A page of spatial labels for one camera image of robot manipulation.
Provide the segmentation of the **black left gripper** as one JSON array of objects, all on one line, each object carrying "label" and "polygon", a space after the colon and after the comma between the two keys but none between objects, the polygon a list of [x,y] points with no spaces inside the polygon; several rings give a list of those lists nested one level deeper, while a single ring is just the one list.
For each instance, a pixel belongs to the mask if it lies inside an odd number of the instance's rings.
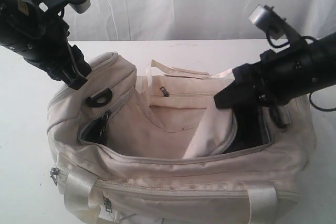
[{"label": "black left gripper", "polygon": [[92,71],[82,51],[67,41],[69,25],[56,15],[44,27],[45,33],[31,40],[23,53],[25,61],[46,72],[52,79],[79,90]]}]

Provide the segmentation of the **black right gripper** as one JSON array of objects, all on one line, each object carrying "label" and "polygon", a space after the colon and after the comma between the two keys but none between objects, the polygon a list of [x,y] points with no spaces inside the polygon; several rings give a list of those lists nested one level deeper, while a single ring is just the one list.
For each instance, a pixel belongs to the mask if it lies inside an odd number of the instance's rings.
[{"label": "black right gripper", "polygon": [[235,80],[214,96],[218,109],[284,105],[315,91],[312,45],[265,51],[256,63],[233,69]]}]

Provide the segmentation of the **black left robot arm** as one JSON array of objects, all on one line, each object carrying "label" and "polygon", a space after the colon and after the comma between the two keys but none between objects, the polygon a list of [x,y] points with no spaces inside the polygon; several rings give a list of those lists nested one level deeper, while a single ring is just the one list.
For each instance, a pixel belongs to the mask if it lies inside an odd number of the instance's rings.
[{"label": "black left robot arm", "polygon": [[53,80],[79,90],[91,72],[81,50],[68,41],[67,0],[1,0],[1,46],[21,55]]}]

